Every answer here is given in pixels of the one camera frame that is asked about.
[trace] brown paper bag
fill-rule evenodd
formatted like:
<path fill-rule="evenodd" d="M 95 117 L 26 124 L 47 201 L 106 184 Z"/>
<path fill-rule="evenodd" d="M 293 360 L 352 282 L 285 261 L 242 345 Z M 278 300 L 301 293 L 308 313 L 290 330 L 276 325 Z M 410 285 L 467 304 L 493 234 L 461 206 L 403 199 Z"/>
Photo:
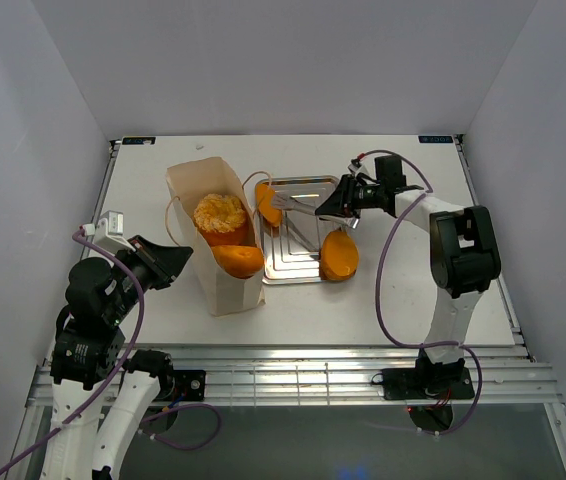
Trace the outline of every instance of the brown paper bag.
<path fill-rule="evenodd" d="M 255 234 L 252 210 L 234 170 L 221 157 L 211 157 L 170 167 L 166 179 L 170 198 L 175 195 L 179 197 L 174 200 L 174 211 L 186 244 L 194 249 L 191 261 L 205 291 L 209 312 L 215 316 L 227 315 L 263 303 L 264 269 L 245 280 L 229 275 L 216 263 L 212 249 L 192 220 L 194 209 L 205 195 L 235 195 L 243 203 L 249 217 L 250 231 L 244 244 L 261 248 Z"/>

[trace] metal tray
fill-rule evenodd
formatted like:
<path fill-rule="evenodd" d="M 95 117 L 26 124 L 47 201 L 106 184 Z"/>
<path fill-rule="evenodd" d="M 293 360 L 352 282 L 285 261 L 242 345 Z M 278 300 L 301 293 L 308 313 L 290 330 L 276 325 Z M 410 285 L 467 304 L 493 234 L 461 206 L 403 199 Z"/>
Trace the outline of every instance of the metal tray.
<path fill-rule="evenodd" d="M 318 207 L 334 191 L 339 180 L 332 176 L 275 178 L 272 188 Z M 341 225 L 319 220 L 300 212 L 283 212 L 276 228 L 258 215 L 257 222 L 265 256 L 265 276 L 268 285 L 322 282 L 319 272 L 319 251 L 323 240 Z"/>

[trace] sticker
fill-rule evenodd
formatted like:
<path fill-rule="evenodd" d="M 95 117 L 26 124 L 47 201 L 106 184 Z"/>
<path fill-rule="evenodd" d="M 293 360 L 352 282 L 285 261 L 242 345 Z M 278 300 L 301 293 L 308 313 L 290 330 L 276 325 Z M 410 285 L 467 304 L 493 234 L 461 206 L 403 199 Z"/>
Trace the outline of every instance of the sticker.
<path fill-rule="evenodd" d="M 123 145 L 154 145 L 156 137 L 125 137 Z"/>
<path fill-rule="evenodd" d="M 419 135 L 419 143 L 454 143 L 450 135 Z"/>

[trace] white table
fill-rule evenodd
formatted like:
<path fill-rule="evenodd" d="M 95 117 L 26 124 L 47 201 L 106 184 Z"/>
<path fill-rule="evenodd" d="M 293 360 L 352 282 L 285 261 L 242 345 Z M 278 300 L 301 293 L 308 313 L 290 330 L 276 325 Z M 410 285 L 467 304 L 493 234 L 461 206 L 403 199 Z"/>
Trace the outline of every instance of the white table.
<path fill-rule="evenodd" d="M 254 170 L 274 177 L 346 173 L 358 153 L 393 150 L 415 162 L 443 200 L 472 204 L 454 144 L 420 144 L 416 136 L 209 136 L 157 137 L 154 145 L 123 145 L 115 162 L 103 211 L 125 214 L 125 234 L 140 234 L 170 245 L 163 215 L 169 193 L 166 169 L 174 164 L 221 156 L 246 178 Z M 373 162 L 370 160 L 370 171 Z M 408 182 L 418 183 L 406 169 Z M 253 202 L 253 184 L 247 197 Z M 174 284 L 147 295 L 142 344 L 231 346 L 380 346 L 388 345 L 374 313 L 374 276 L 381 247 L 394 222 L 381 211 L 365 211 L 353 237 L 360 265 L 340 283 L 266 286 L 266 304 L 241 314 L 208 314 L 203 291 L 191 266 Z M 171 226 L 180 237 L 172 213 Z M 436 288 L 429 269 L 429 238 L 416 227 L 399 229 L 388 255 L 383 281 L 385 321 L 399 339 L 420 342 L 429 330 Z M 122 329 L 127 338 L 136 310 Z M 493 283 L 476 308 L 467 343 L 508 346 L 513 337 L 498 286 Z"/>

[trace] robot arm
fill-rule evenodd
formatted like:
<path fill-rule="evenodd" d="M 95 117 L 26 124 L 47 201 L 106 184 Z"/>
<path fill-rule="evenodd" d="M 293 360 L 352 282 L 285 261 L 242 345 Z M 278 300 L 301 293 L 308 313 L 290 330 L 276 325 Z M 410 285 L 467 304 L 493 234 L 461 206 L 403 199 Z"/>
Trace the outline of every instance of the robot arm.
<path fill-rule="evenodd" d="M 115 252 L 139 280 L 143 292 L 167 288 L 192 255 L 189 247 L 163 247 L 141 236 L 126 241 L 122 238 L 122 215 L 117 212 L 107 212 L 96 226 L 84 228 L 94 234 L 95 243 Z M 143 412 L 161 390 L 173 387 L 165 373 L 171 372 L 171 361 L 161 352 L 139 351 L 124 365 L 127 378 L 108 415 L 112 419 L 105 420 L 98 437 L 105 392 L 65 425 L 64 420 L 112 372 L 125 340 L 119 325 L 139 300 L 130 278 L 103 258 L 81 260 L 71 269 L 69 280 L 65 292 L 69 309 L 65 308 L 57 321 L 51 367 L 52 429 L 62 431 L 48 444 L 41 479 L 87 479 L 93 473 L 99 479 L 116 478 Z"/>
<path fill-rule="evenodd" d="M 341 177 L 315 215 L 359 217 L 363 209 L 381 208 L 429 233 L 437 300 L 424 343 L 463 343 L 474 307 L 501 271 L 490 214 L 485 207 L 450 204 L 421 187 L 407 185 L 404 162 L 397 154 L 375 158 L 376 179 L 372 179 L 358 159 L 352 160 L 351 173 Z M 424 198 L 415 204 L 421 196 Z M 457 347 L 426 347 L 417 360 L 416 376 L 424 389 L 447 389 L 460 380 L 463 368 Z"/>

